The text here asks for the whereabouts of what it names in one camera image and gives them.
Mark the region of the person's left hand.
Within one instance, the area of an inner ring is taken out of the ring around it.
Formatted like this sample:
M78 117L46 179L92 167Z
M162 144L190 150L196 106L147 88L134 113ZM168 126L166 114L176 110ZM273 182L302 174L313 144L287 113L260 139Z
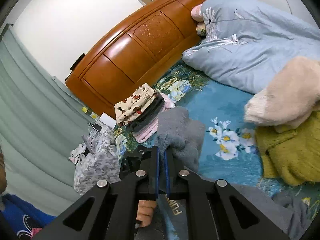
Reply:
M157 203L154 200L140 200L138 203L138 210L136 221L140 228L149 226L152 222L153 213Z

